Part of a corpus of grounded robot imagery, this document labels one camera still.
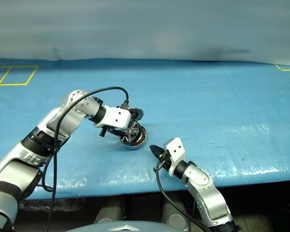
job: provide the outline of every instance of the gray wall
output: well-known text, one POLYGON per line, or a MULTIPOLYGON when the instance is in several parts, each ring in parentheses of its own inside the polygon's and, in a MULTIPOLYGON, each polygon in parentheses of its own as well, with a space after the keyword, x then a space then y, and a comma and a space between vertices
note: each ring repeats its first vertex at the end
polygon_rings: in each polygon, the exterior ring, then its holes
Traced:
POLYGON ((0 58, 290 65, 290 0, 0 0, 0 58))

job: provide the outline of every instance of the floor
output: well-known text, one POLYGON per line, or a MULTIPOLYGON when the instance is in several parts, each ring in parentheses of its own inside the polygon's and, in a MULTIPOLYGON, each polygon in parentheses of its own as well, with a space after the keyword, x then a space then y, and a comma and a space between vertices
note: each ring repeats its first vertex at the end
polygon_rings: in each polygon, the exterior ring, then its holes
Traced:
MULTIPOLYGON (((219 189, 224 195, 234 220, 243 232, 290 232, 290 182, 219 189)), ((180 192, 187 212, 192 214, 193 199, 187 191, 180 192)), ((130 195, 129 220, 161 222, 161 195, 149 193, 130 195)), ((50 232, 63 232, 93 223, 107 197, 64 199, 56 202, 50 232)), ((42 232, 45 228, 49 202, 24 201, 16 220, 19 232, 42 232)), ((191 232, 202 232, 194 224, 191 232)))

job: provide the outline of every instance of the cable connector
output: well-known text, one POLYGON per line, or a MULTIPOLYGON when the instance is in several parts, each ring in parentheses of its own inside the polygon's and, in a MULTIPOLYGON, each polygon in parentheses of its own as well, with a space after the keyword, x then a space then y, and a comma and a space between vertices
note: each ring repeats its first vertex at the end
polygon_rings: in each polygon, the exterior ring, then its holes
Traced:
POLYGON ((99 136, 104 137, 105 136, 105 133, 108 130, 108 128, 109 128, 108 126, 103 126, 102 129, 101 129, 101 132, 100 132, 99 136))
POLYGON ((171 166, 170 152, 168 150, 164 150, 162 147, 159 147, 157 145, 151 145, 150 150, 160 160, 158 170, 160 170, 163 167, 168 171, 171 166))
POLYGON ((127 110, 129 108, 130 102, 128 100, 124 100, 124 102, 121 104, 120 108, 127 110))

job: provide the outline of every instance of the yellow tape line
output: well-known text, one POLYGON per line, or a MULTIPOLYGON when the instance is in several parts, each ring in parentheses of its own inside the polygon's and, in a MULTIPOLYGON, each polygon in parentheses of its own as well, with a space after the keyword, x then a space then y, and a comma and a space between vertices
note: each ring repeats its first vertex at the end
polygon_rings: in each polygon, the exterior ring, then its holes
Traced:
POLYGON ((26 86, 30 80, 32 79, 32 77, 35 75, 35 73, 37 72, 39 66, 38 65, 23 65, 23 66, 0 66, 0 69, 8 69, 5 74, 2 76, 2 78, 0 79, 0 86, 26 86), (11 71, 12 68, 32 68, 34 67, 35 69, 33 70, 33 72, 31 73, 30 77, 27 79, 27 81, 25 83, 3 83, 3 80, 6 78, 6 76, 9 74, 9 72, 11 71))
POLYGON ((281 70, 281 71, 290 71, 290 69, 282 69, 282 68, 280 68, 280 66, 278 64, 276 64, 276 67, 278 67, 278 69, 281 70))

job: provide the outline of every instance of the black cable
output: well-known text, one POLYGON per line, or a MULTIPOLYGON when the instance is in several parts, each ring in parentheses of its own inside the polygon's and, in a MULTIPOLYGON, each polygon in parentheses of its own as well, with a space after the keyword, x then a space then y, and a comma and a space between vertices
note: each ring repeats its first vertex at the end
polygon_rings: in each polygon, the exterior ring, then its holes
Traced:
MULTIPOLYGON (((60 144, 59 148, 61 148, 63 145, 65 145, 65 143, 69 140, 69 138, 67 138, 64 142, 62 142, 62 143, 60 144)), ((47 192, 52 192, 52 191, 53 191, 53 188, 52 188, 52 187, 47 186, 47 185, 45 184, 45 177, 46 177, 47 168, 48 168, 48 165, 49 165, 50 160, 52 159, 52 157, 53 157, 53 154, 51 154, 51 155, 48 157, 48 159, 47 159, 47 161, 46 161, 46 163, 45 163, 44 169, 43 169, 43 173, 42 173, 42 186, 41 186, 41 187, 43 187, 43 189, 44 189, 45 191, 47 191, 47 192)))
POLYGON ((184 210, 182 210, 177 204, 175 204, 169 197, 168 195, 166 195, 165 191, 163 190, 161 183, 160 183, 160 178, 159 178, 159 165, 161 163, 161 160, 158 160, 158 163, 156 165, 156 178, 157 178, 157 183, 159 186, 159 189, 161 191, 161 193, 163 194, 163 196, 165 197, 165 199, 168 200, 168 202, 175 208, 177 209, 182 215, 184 215, 187 219, 189 219, 190 221, 192 221, 194 224, 196 224, 198 227, 200 227, 201 230, 203 230, 204 232, 211 232, 209 230, 209 228, 203 223, 200 222, 196 219, 194 219, 193 217, 191 217, 189 214, 187 214, 184 210))
POLYGON ((49 213, 48 213, 48 219, 47 219, 47 225, 46 225, 45 232, 48 232, 48 230, 49 230, 50 219, 51 219, 51 216, 52 216, 52 211, 53 211, 54 203, 55 203, 56 188, 57 188, 57 153, 58 153, 58 151, 60 149, 60 146, 58 146, 58 136, 59 136, 59 129, 60 129, 61 122, 63 121, 63 119, 67 115, 67 113, 70 110, 72 110, 83 99, 85 99, 85 98, 87 98, 87 97, 89 97, 89 96, 91 96, 93 94, 96 94, 96 93, 99 93, 99 92, 103 92, 103 91, 107 91, 107 90, 111 90, 111 89, 119 89, 119 90, 122 90, 126 94, 126 101, 127 102, 129 101, 128 92, 124 88, 122 88, 122 87, 116 87, 116 86, 114 86, 114 87, 100 88, 100 89, 94 90, 92 92, 89 92, 89 93, 85 94, 84 96, 80 97, 79 99, 77 99, 76 101, 74 101, 63 112, 63 114, 58 119, 58 122, 57 122, 57 125, 56 125, 56 130, 55 130, 55 135, 54 135, 54 145, 53 145, 54 150, 53 150, 53 155, 51 155, 51 158, 52 157, 54 158, 54 179, 53 179, 52 199, 51 199, 50 210, 49 210, 49 213))

